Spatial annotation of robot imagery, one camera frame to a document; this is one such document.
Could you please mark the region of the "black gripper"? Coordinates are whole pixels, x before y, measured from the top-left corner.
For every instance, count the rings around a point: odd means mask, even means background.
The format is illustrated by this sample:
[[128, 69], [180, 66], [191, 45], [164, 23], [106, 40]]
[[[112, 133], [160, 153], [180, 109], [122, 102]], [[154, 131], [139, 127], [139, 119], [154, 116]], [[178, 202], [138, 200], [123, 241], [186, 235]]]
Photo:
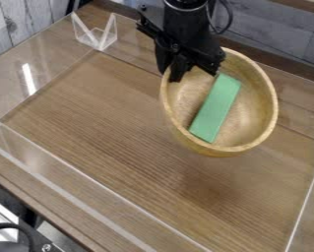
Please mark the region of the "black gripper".
[[215, 76], [225, 60], [218, 36], [233, 23], [229, 0], [142, 0], [136, 28], [152, 38], [155, 58], [168, 81], [179, 82], [197, 65]]

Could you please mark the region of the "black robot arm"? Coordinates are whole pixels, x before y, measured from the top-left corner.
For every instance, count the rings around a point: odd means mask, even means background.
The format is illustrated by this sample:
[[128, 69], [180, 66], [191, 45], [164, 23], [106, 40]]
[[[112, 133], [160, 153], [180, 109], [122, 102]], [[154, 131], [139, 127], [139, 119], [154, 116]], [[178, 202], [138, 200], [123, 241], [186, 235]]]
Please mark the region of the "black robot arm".
[[[226, 58], [218, 36], [229, 30], [234, 19], [229, 0], [160, 2], [162, 6], [139, 5], [136, 22], [136, 29], [154, 40], [159, 72], [170, 70], [168, 80], [176, 83], [193, 67], [214, 76]], [[229, 16], [222, 29], [215, 27], [211, 19], [217, 2]]]

